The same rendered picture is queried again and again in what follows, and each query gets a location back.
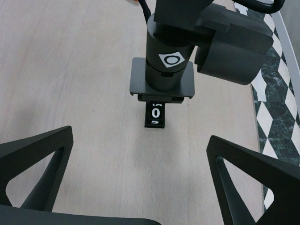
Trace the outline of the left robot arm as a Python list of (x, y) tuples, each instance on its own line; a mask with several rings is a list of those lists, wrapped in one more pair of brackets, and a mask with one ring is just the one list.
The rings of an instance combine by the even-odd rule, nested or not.
[(213, 1), (156, 0), (147, 22), (147, 60), (159, 71), (177, 72), (198, 46), (198, 73), (246, 86), (274, 40), (264, 21)]

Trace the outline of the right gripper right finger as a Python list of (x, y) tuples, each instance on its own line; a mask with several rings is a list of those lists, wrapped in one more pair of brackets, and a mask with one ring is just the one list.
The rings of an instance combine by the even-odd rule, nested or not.
[[(212, 135), (206, 149), (224, 225), (300, 225), (300, 166)], [(269, 188), (274, 200), (255, 222), (224, 159)]]

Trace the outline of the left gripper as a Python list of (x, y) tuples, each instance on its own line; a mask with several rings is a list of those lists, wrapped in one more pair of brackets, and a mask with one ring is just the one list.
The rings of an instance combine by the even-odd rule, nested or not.
[(177, 72), (163, 72), (155, 69), (145, 58), (132, 60), (130, 94), (138, 94), (138, 101), (164, 101), (181, 104), (185, 97), (195, 94), (193, 62)]

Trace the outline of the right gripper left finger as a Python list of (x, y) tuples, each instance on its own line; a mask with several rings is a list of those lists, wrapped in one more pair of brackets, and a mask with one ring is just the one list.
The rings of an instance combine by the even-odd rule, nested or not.
[(73, 143), (72, 127), (67, 125), (0, 144), (0, 204), (12, 206), (6, 195), (11, 179), (55, 152), (39, 182), (20, 207), (52, 212)]

